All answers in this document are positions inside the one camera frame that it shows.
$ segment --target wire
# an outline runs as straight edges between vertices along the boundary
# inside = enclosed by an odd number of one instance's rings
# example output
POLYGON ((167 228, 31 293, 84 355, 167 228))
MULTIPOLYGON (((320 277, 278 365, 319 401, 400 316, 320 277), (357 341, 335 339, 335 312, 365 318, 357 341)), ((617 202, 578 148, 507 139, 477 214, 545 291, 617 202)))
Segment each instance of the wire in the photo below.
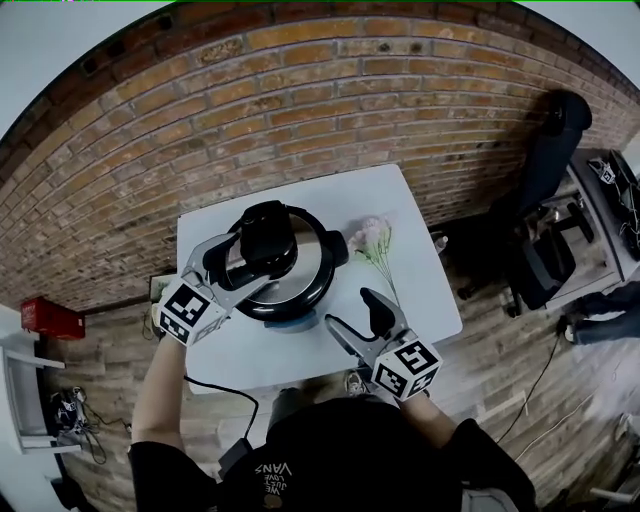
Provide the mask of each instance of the wire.
POLYGON ((518 460, 520 460, 520 458, 522 458, 522 456, 529 450, 529 448, 531 448, 534 444, 536 444, 538 441, 540 441, 540 439, 542 439, 543 437, 545 437, 547 434, 551 434, 551 432, 553 432, 556 428, 558 428, 560 425, 562 425, 562 423, 564 423, 566 420, 568 420, 569 418, 571 418, 571 416, 573 416, 575 413, 577 413, 580 410, 580 407, 582 407, 590 398, 593 397, 593 395, 595 395, 595 392, 591 393, 587 398, 585 398, 582 402, 580 402, 580 404, 578 404, 578 406, 571 411, 569 414, 567 414, 564 418, 562 418, 561 420, 559 420, 553 427, 551 427, 549 430, 547 430, 546 432, 540 434, 538 437, 536 437, 533 441, 531 441, 527 447, 522 450, 520 452, 520 455, 518 455, 515 458, 515 461, 518 462, 518 460))
POLYGON ((514 425, 517 423, 517 421, 520 419, 520 416, 522 416, 522 413, 527 408, 527 405, 529 405, 529 399, 531 398, 531 395, 533 395, 533 392, 536 389, 538 382, 540 382, 540 380, 542 379, 542 376, 547 371, 547 368, 549 368, 549 365, 551 364, 551 360, 553 359, 553 355, 556 353, 556 348, 558 348, 559 341, 560 341, 560 333, 557 333, 556 342, 553 344, 553 348, 551 349, 551 355, 549 356, 549 360, 547 361, 547 364, 544 365, 544 368, 542 369, 542 373, 540 374, 538 379, 533 383, 533 386, 531 387, 531 390, 529 391, 527 398, 525 398, 524 400, 524 404, 520 408, 520 411, 518 411, 518 415, 516 416, 516 419, 513 420, 513 423, 511 423, 511 426, 507 429, 507 431, 504 434, 502 434, 500 439, 498 439, 498 444, 500 444, 502 440, 507 436, 507 434, 511 432, 511 429, 513 429, 514 425))
POLYGON ((125 429, 127 432, 129 432, 130 425, 129 425, 126 421, 124 421, 122 418, 117 418, 117 419, 115 419, 115 420, 113 420, 113 421, 105 421, 105 420, 102 418, 102 416, 100 416, 96 411, 94 411, 94 410, 89 406, 89 404, 86 402, 86 399, 85 399, 85 401, 82 403, 82 405, 83 405, 83 407, 84 407, 87 411, 89 411, 91 414, 93 414, 93 415, 98 419, 98 421, 99 421, 100 423, 102 423, 104 426, 108 427, 108 426, 110 426, 110 425, 114 425, 114 424, 116 424, 116 423, 122 423, 122 426, 124 427, 124 429, 125 429))
POLYGON ((95 435, 95 433, 92 432, 88 428, 83 429, 82 433, 84 434, 84 437, 87 440, 87 444, 89 445, 89 451, 91 452, 91 458, 93 459, 93 462, 95 462, 99 466, 102 466, 102 465, 106 464, 107 463, 107 452, 104 451, 104 448, 102 447, 102 444, 100 444, 100 440, 95 435), (96 458, 96 454, 95 454, 95 451, 93 449, 93 443, 91 442, 91 438, 89 437, 89 434, 91 434, 91 437, 93 437, 93 440, 95 441, 96 446, 100 449, 100 452, 102 452, 102 459, 101 460, 98 460, 96 458))
POLYGON ((204 382, 200 382, 195 379, 192 379, 188 375, 184 376, 184 380, 186 380, 187 382, 191 382, 191 384, 197 384, 198 386, 203 386, 205 388, 218 389, 220 391, 226 391, 227 393, 233 393, 234 395, 240 395, 246 398, 247 400, 250 400, 251 402, 253 402, 253 412, 251 413, 251 420, 249 421, 249 426, 247 427, 247 431, 244 433, 244 438, 248 439, 249 431, 253 426, 253 422, 255 421, 256 415, 258 414, 258 408, 260 407, 260 404, 258 404, 258 401, 255 398, 253 398, 250 395, 247 395, 246 393, 243 393, 242 391, 238 391, 237 389, 225 388, 224 386, 218 386, 216 384, 205 384, 204 382))

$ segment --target person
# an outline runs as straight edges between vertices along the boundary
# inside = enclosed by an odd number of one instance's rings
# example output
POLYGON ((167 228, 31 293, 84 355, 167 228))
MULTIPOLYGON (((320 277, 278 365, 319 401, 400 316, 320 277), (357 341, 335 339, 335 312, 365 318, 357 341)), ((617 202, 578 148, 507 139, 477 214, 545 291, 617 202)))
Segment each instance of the person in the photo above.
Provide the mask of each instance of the person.
POLYGON ((425 393, 395 407, 373 395, 310 404, 284 390, 266 444, 216 483, 180 436, 185 354, 170 335, 161 340, 134 408, 129 460, 140 512, 536 510, 522 469, 474 420, 456 425, 425 393))
POLYGON ((578 299, 574 311, 561 320, 565 338, 575 345, 640 338, 640 281, 630 281, 610 294, 591 293, 578 299), (612 315, 608 320, 591 320, 596 315, 612 315))

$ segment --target black t-shirt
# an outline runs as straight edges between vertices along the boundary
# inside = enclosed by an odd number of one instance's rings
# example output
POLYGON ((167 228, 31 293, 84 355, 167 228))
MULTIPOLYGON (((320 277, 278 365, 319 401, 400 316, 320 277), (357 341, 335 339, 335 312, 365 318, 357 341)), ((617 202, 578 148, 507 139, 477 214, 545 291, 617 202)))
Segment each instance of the black t-shirt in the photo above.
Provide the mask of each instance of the black t-shirt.
POLYGON ((463 485, 501 489, 519 512, 535 510, 531 482, 473 420, 436 450, 395 407, 351 398, 283 419, 221 484, 171 446, 136 443, 129 458, 139 512, 459 512, 463 485))

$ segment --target black chair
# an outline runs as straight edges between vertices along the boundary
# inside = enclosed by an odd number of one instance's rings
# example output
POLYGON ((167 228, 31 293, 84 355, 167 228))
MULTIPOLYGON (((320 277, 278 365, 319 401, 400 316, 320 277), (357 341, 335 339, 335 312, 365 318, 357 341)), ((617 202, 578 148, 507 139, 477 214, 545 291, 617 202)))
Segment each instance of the black chair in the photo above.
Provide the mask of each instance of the black chair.
MULTIPOLYGON (((532 219, 544 219, 549 208, 541 203, 551 198, 560 185, 569 160, 582 132, 591 126, 591 110, 587 102, 570 91, 550 94, 547 120, 540 128, 527 154, 519 186, 498 199, 484 219, 483 243, 492 248, 494 269, 506 274, 514 305, 509 315, 521 313, 520 297, 529 309, 538 309, 548 302, 567 282, 576 263, 562 231, 580 227, 591 243, 594 234, 575 203, 569 204, 570 217, 556 223, 545 221, 534 236, 529 225, 532 219)), ((484 279, 458 290, 467 299, 491 279, 487 269, 484 279)))

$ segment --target white wall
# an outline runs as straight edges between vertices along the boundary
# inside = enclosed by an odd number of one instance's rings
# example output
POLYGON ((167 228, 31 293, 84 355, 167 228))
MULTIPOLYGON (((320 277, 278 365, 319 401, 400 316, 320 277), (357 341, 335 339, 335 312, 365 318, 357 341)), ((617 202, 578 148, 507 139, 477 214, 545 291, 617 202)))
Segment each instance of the white wall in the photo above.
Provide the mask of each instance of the white wall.
POLYGON ((0 137, 70 64, 167 3, 0 4, 0 137))
POLYGON ((640 7, 634 2, 518 2, 589 43, 640 87, 640 7))

